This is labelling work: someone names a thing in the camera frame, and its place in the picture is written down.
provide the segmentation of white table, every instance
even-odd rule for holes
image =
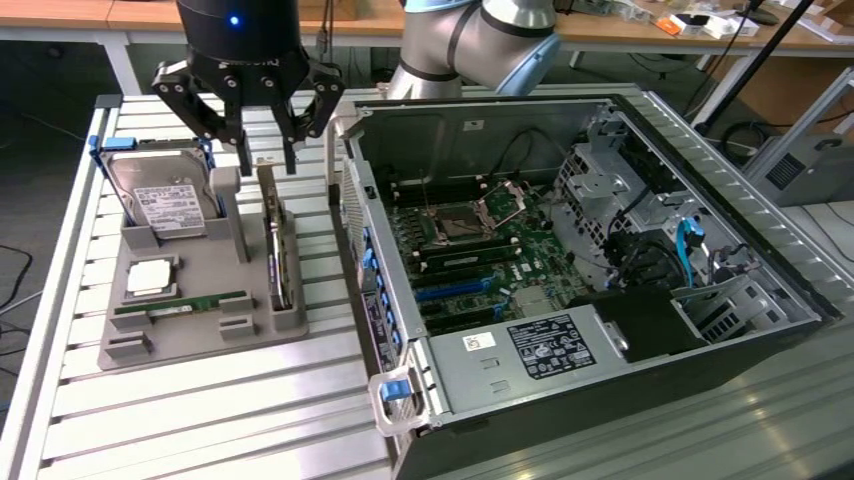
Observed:
[[[637,92],[630,85],[622,88]],[[351,91],[346,100],[375,96]],[[306,103],[298,96],[298,106]],[[270,112],[247,112],[246,121],[254,156],[281,158]],[[96,111],[90,133],[154,138],[190,132],[158,100],[128,97],[120,111]],[[310,143],[298,175],[279,181],[298,215],[309,337],[119,373],[98,369],[96,353],[120,207],[84,152],[0,440],[0,478],[389,479],[331,236],[319,147]],[[234,155],[217,158],[221,165],[237,162]],[[254,181],[246,182],[241,204],[243,211],[261,210]],[[846,320],[821,331],[713,391],[442,478],[817,475],[849,462],[854,451],[853,327]]]

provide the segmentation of green circuit board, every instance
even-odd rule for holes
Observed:
[[[389,210],[417,300],[422,292],[478,281],[489,284],[477,293],[418,301],[434,334],[561,310],[576,296],[593,291],[547,225],[542,201],[529,192],[521,197],[522,190],[514,191],[498,187],[486,197],[486,212],[481,212],[489,214],[494,224],[519,211],[522,199],[526,207],[494,229],[485,228],[477,202],[391,206]],[[486,243],[490,248],[475,248]],[[475,254],[469,253],[469,246]],[[443,255],[449,250],[461,253]],[[449,267],[442,268],[441,262],[422,262],[414,252],[422,256],[431,253],[431,258],[445,259]],[[485,264],[467,266],[473,259]]]

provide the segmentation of hard drive label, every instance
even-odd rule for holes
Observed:
[[[507,332],[534,380],[597,364],[569,315],[515,325]]]
[[[205,226],[205,215],[193,185],[135,188],[134,194],[155,232]]]

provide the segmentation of gray parts tray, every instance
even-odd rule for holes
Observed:
[[[122,242],[116,262],[116,276],[107,310],[98,365],[103,370],[174,360],[190,355],[226,353],[282,343],[305,335],[306,302],[303,296],[299,252],[294,215],[287,212],[287,271],[293,309],[273,311],[270,307],[267,241],[263,215],[242,215],[249,250],[249,263],[238,261],[235,242],[229,234],[202,238],[170,240],[159,248],[131,251]],[[126,240],[134,233],[124,232]],[[178,298],[155,296],[149,303],[169,302],[197,297],[211,297],[231,292],[234,296],[219,301],[219,307],[194,313],[151,318],[147,312],[116,314],[120,307],[141,303],[123,302],[128,271],[135,262],[166,259],[174,267],[174,287]]]

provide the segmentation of motherboard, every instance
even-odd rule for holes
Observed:
[[[433,334],[561,310],[593,291],[551,230],[551,206],[539,193],[549,187],[510,180],[482,187],[474,200],[441,203],[441,196],[425,190],[421,205],[390,205],[398,248]]]

